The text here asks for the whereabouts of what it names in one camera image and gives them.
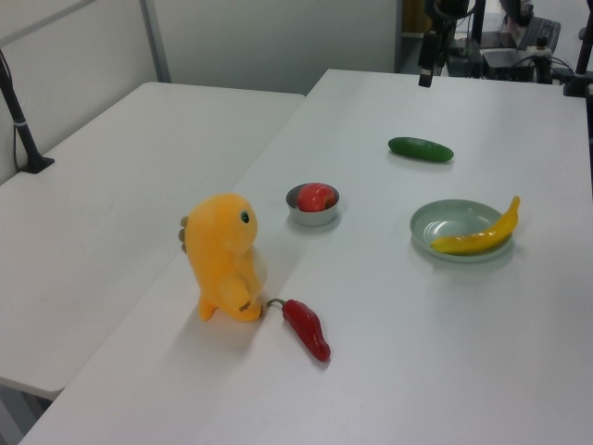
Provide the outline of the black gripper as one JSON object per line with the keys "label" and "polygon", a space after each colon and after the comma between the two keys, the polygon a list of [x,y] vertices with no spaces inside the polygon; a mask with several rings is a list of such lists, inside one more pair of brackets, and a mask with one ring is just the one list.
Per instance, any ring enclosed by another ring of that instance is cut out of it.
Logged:
{"label": "black gripper", "polygon": [[421,73],[419,76],[419,85],[422,87],[430,87],[433,80],[433,69],[436,59],[436,32],[429,31],[423,35],[420,55],[419,67]]}

